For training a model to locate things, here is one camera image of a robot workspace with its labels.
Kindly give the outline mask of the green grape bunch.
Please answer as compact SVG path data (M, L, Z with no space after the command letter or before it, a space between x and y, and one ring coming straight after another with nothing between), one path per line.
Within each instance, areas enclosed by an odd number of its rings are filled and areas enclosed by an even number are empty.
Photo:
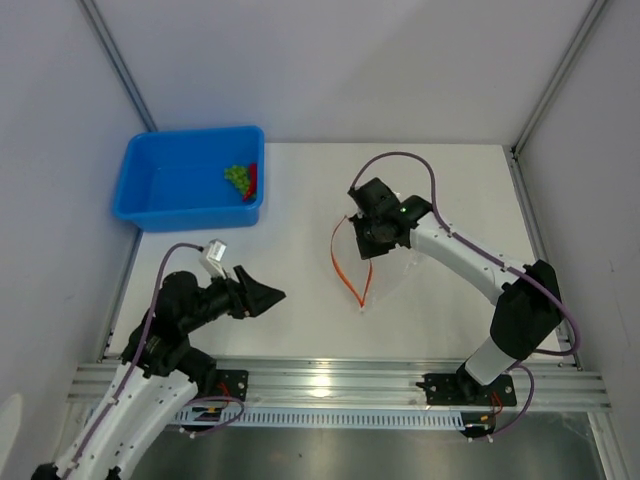
M245 195L249 191L251 177L248 167L232 165L224 170L224 178L229 181L241 195Z

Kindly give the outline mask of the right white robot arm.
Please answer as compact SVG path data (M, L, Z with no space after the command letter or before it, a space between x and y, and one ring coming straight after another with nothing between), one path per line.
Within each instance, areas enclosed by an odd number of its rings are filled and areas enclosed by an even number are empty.
M427 200L394 193L349 192L358 212L350 218L364 260L404 247L430 257L474 286L494 313L487 339L456 372L458 395L468 403L489 396L493 382L526 360L560 323L555 273L539 261L511 263L460 234Z

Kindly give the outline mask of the red chili pepper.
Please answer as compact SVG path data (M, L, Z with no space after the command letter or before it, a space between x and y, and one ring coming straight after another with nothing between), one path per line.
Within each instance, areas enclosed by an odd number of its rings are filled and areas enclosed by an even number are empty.
M243 195L243 201L244 202L248 202L256 194L257 180L258 180L258 166L257 166L256 163L251 163L247 167L247 178L248 178L249 183L248 183L247 190Z

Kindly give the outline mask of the clear zip top bag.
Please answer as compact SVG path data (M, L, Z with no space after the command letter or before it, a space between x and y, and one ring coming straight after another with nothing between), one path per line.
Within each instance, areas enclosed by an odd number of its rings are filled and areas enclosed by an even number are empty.
M354 308L365 313L390 297L422 265L421 257L404 248L363 260L356 244L353 224L343 215L329 241L330 263Z

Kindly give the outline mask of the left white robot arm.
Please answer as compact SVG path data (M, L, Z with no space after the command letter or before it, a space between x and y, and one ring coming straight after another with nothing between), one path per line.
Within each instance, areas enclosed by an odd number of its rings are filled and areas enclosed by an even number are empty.
M131 333L107 392L79 436L57 460L38 466L35 479L128 479L146 450L193 400L244 405L219 391L217 362L193 347L189 335L229 316L255 318L286 297L237 266L234 277L207 287L177 271L157 282L152 303Z

